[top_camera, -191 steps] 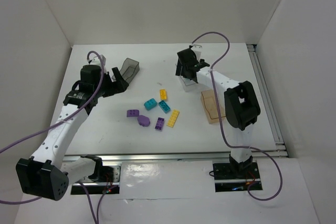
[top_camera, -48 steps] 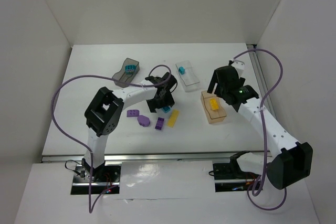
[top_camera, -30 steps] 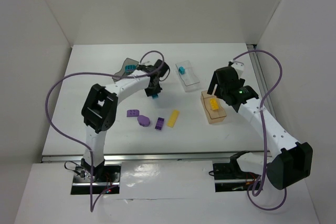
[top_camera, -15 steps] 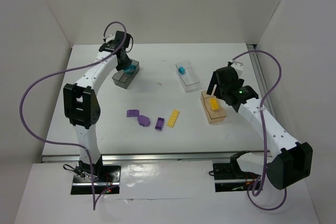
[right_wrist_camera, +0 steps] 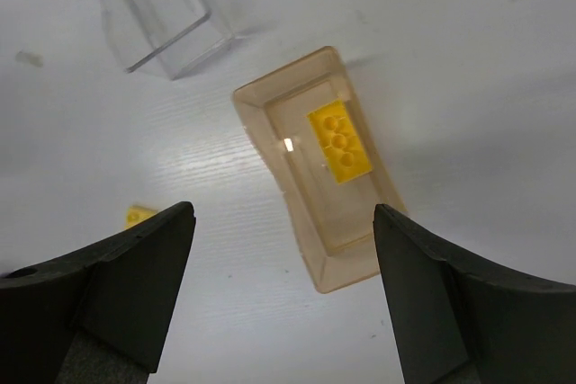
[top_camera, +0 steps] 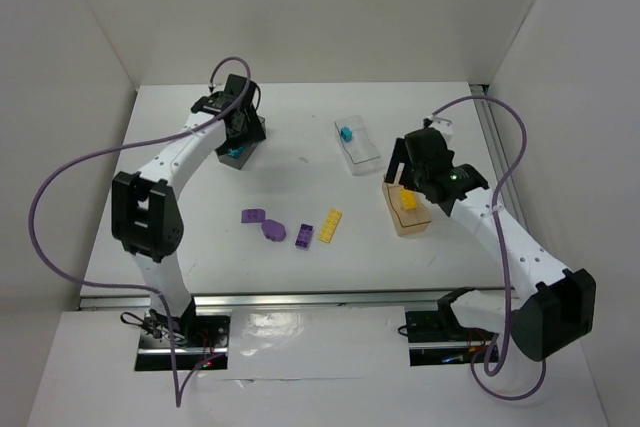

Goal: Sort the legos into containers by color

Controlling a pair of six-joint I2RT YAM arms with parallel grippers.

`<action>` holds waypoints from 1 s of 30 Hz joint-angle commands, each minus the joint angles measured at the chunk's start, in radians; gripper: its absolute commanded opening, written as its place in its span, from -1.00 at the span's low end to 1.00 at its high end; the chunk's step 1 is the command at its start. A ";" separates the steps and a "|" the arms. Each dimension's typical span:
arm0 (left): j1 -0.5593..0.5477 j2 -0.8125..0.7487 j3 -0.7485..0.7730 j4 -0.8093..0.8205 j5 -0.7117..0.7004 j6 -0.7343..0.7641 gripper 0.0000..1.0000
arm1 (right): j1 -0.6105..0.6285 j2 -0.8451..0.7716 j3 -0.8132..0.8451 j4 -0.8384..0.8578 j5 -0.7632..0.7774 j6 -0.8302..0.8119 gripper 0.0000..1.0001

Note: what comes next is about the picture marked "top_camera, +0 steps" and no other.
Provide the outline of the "teal rounded lego brick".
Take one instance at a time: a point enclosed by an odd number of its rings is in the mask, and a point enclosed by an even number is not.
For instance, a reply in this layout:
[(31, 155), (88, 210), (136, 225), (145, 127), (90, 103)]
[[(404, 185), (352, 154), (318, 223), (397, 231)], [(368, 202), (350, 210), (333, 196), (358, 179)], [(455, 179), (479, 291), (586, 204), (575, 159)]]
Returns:
[(244, 146), (241, 146), (241, 147), (238, 147), (238, 148), (235, 148), (235, 149), (230, 149), (227, 152), (227, 155), (229, 157), (231, 157), (231, 158), (239, 158), (242, 155), (242, 153), (244, 152), (244, 150), (245, 150)]

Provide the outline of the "small yellow lego brick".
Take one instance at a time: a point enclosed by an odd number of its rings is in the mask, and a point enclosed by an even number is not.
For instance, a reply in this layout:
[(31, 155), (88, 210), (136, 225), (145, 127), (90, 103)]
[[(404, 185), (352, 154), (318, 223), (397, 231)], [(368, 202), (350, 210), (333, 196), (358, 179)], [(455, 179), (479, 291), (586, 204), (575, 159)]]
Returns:
[(418, 209), (418, 199), (413, 191), (405, 189), (404, 187), (399, 189), (399, 204), (402, 212), (416, 212)]

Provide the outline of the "small teal lego cube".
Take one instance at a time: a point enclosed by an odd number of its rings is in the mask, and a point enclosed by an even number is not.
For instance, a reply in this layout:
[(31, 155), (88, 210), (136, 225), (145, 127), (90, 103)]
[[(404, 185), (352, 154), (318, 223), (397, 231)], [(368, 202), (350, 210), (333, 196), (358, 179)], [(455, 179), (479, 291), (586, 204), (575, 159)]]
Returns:
[(348, 127), (342, 127), (340, 129), (340, 137), (345, 142), (350, 142), (352, 140), (352, 131)]

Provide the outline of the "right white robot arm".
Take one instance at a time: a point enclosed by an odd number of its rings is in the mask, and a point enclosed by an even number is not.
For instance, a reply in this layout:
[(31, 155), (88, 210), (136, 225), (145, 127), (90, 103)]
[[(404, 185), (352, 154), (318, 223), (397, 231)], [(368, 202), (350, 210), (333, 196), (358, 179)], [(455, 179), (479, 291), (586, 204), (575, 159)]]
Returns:
[(395, 141), (384, 180), (423, 195), (509, 270), (505, 287), (517, 303), (507, 307), (496, 297), (460, 288), (440, 299), (445, 314), (461, 327), (504, 334), (540, 362), (591, 332), (595, 279), (546, 252), (473, 166), (454, 165), (449, 134), (437, 123), (427, 119), (423, 128)]

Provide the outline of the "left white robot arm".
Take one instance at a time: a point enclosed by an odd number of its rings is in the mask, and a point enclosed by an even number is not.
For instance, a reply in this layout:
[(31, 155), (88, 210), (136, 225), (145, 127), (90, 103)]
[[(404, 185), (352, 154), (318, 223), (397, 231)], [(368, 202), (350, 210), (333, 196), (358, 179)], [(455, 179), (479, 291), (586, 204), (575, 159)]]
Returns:
[(212, 89), (191, 107), (181, 137), (134, 173), (121, 171), (111, 186), (111, 232), (151, 288), (151, 316), (185, 335), (196, 315), (184, 284), (177, 249), (184, 236), (178, 200), (186, 184), (213, 153), (258, 143), (266, 138), (254, 101), (260, 87), (235, 74), (224, 88)]

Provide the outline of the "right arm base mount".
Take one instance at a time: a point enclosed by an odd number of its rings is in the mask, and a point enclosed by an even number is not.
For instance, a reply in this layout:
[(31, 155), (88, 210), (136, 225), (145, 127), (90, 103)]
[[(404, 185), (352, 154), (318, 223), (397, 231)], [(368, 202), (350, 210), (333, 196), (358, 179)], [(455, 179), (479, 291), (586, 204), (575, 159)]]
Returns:
[(469, 364), (486, 350), (494, 333), (462, 327), (453, 314), (453, 301), (469, 292), (474, 289), (459, 288), (438, 299), (435, 310), (405, 313), (397, 333), (408, 341), (411, 367)]

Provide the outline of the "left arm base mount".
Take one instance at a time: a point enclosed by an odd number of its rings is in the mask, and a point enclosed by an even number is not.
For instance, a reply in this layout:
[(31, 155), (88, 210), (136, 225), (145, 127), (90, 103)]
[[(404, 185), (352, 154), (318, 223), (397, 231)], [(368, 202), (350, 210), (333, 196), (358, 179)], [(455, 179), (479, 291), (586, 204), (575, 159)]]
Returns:
[[(140, 317), (131, 312), (120, 314), (120, 321), (140, 329), (134, 370), (160, 372), (171, 370), (169, 331), (149, 313)], [(176, 337), (178, 371), (226, 370), (230, 333), (229, 315), (197, 315), (191, 330)]]

